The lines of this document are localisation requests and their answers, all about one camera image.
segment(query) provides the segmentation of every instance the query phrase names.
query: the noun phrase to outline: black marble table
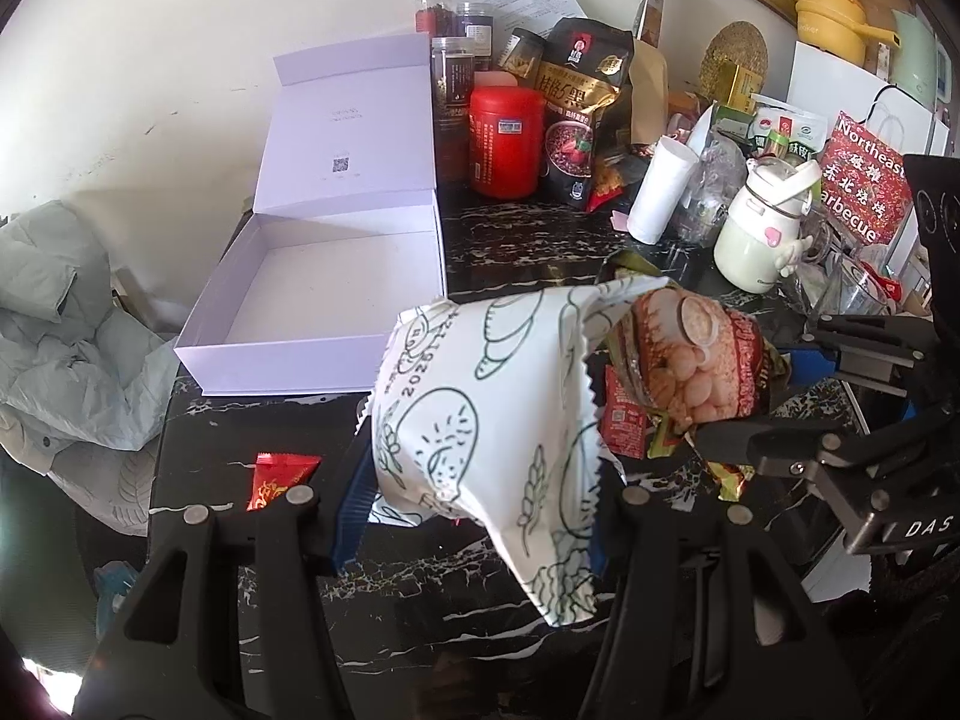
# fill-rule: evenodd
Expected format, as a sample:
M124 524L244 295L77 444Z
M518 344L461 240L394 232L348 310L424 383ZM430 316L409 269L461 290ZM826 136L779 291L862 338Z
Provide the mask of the black marble table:
M782 296L733 288L712 264L712 252L675 242L645 247L614 232L607 214L486 204L467 195L443 201L442 220L448 294L458 302L589 284L611 252L632 247L686 288L752 314L774 343L795 341L802 330L803 319ZM181 370L152 491L152 545L163 541L189 504L245 506L258 451L334 461L352 438L360 397L209 398ZM781 413L853 420L834 382L794 397ZM697 495L715 494L712 478L689 455L635 463L627 471L681 508ZM800 573L835 533L829 510L802 485L757 479L747 495L745 502ZM268 712L253 572L242 573L240 589L248 703ZM604 634L611 590L598 587L592 621L552 629L481 528L440 518L412 529L368 526L347 576L318 587L360 720L575 717Z

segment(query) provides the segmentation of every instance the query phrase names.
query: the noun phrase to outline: red lid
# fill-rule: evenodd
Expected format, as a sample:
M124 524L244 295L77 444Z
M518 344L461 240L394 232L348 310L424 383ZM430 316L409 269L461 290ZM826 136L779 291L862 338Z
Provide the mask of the red lid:
M517 114L544 107L544 95L522 86L480 86L470 93L470 107L490 113Z

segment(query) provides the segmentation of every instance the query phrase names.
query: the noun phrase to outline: yellow box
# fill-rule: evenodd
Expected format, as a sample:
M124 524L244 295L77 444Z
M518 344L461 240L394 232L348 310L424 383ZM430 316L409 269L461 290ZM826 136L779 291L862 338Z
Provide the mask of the yellow box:
M763 79L760 74L741 67L726 59L717 73L714 97L717 103L736 111L752 114L757 107L752 95L760 91Z

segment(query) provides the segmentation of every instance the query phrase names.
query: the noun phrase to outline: open gift box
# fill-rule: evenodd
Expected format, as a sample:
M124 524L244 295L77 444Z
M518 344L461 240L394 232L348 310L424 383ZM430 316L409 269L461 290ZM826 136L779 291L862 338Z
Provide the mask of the open gift box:
M445 295L424 34L275 59L253 217L176 354L207 395L373 388L397 314Z

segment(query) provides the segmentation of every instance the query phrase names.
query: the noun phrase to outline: yellow pot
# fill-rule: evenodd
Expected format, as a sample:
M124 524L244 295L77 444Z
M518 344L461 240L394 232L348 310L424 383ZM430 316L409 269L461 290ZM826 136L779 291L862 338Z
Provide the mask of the yellow pot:
M899 48L899 35L867 24L858 0L797 0L797 35L804 43L863 66L867 39Z

